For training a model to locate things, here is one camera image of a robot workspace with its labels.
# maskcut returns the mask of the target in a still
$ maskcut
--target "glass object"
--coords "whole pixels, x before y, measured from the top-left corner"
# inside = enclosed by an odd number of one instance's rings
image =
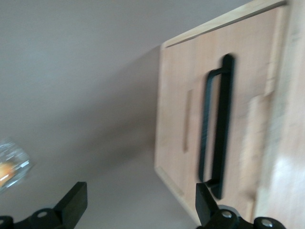
[[[20,181],[32,167],[30,157],[10,138],[0,141],[0,193]]]

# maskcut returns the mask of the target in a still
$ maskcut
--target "black plastic part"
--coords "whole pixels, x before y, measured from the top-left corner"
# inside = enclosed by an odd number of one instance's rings
[[[231,213],[230,218],[223,216],[223,212]],[[204,229],[237,229],[239,224],[239,217],[229,210],[219,210],[210,219],[210,221],[204,226]]]
[[[263,220],[266,219],[272,223],[272,229],[286,229],[283,224],[273,218],[268,217],[258,217],[254,220],[254,228],[255,229],[267,229],[265,225],[263,225]]]
[[[73,229],[88,205],[87,184],[78,182],[54,207],[66,229]]]
[[[230,111],[231,111],[231,100],[232,100],[233,80],[234,80],[234,63],[235,61],[232,55],[230,54],[225,55],[222,60],[222,67],[217,70],[210,71],[205,86],[201,149],[200,149],[200,159],[199,159],[199,179],[202,182],[204,182],[203,180],[204,161],[205,161],[205,151],[206,151],[207,138],[208,138],[209,113],[210,113],[213,79],[215,78],[215,76],[221,74],[217,124],[216,124],[216,132],[215,132],[213,170],[212,170],[211,181],[208,182],[208,184],[211,183],[213,184],[209,186],[211,187],[211,192],[213,193],[213,195],[218,199],[222,198],[224,164],[225,164],[225,155],[227,149],[227,140],[228,140],[228,132],[229,132],[229,124],[230,124]]]
[[[73,229],[86,208],[87,184],[78,182],[53,209],[40,209],[15,224],[12,217],[0,216],[0,229]]]
[[[215,200],[205,184],[196,184],[196,211],[202,226],[205,226],[211,216],[219,210]]]

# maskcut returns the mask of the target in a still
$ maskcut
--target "wooden panel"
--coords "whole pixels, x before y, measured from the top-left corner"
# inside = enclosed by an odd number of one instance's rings
[[[207,23],[197,26],[185,33],[182,33],[166,41],[163,44],[163,47],[166,48],[178,43],[182,43],[201,34],[208,33],[221,27],[236,23],[238,21],[255,16],[267,10],[271,10],[273,8],[285,5],[286,3],[286,0],[253,0],[248,4],[245,4],[235,10],[223,14]]]
[[[171,178],[179,195],[185,192],[188,122],[192,91],[194,41],[162,50],[159,79],[155,166]]]
[[[221,58],[227,53],[237,57],[237,66],[224,199],[218,204],[236,208],[246,220],[253,216],[255,185],[259,179],[260,158],[269,117],[268,94],[273,88],[267,85],[269,79],[274,77],[270,76],[270,65],[275,68],[274,49],[277,46],[273,43],[279,38],[277,30],[281,28],[278,23],[282,10],[282,7],[278,7],[162,49],[156,167],[194,219],[197,219],[195,184],[198,182],[203,85],[206,74],[219,68]],[[217,89],[217,83],[216,80],[214,89]],[[217,90],[214,90],[209,137],[214,135],[216,95]],[[213,141],[209,141],[206,179],[211,174],[212,147]],[[245,164],[252,165],[253,169],[248,171]],[[249,177],[253,182],[245,182]]]
[[[305,227],[305,2],[290,1],[256,215]]]

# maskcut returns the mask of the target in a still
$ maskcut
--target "wooden edge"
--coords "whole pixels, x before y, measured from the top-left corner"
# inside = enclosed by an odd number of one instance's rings
[[[241,7],[238,7],[226,14],[223,14],[215,19],[212,19],[202,25],[199,25],[187,32],[184,32],[174,38],[164,42],[161,48],[167,48],[175,44],[193,39],[199,35],[207,32],[217,30],[227,25],[236,23],[238,21],[250,18],[257,14],[266,12],[273,8],[287,4],[287,0],[253,0]]]
[[[161,167],[155,167],[155,171],[163,183],[168,187],[170,192],[175,196],[179,203],[183,206],[189,216],[194,220],[197,225],[201,225],[200,220],[196,212],[194,212],[190,206],[183,199],[183,192],[175,185],[172,179],[166,174]]]

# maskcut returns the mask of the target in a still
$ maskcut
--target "wooden cabinet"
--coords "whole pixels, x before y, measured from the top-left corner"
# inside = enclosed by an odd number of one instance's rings
[[[248,221],[264,210],[270,197],[260,188],[275,176],[266,150],[272,136],[279,63],[287,31],[286,1],[254,0],[232,12],[165,42],[161,47],[155,169],[190,215],[195,184],[207,74],[224,55],[236,57],[224,194],[219,205],[238,210]],[[219,79],[213,83],[205,180],[211,177]]]

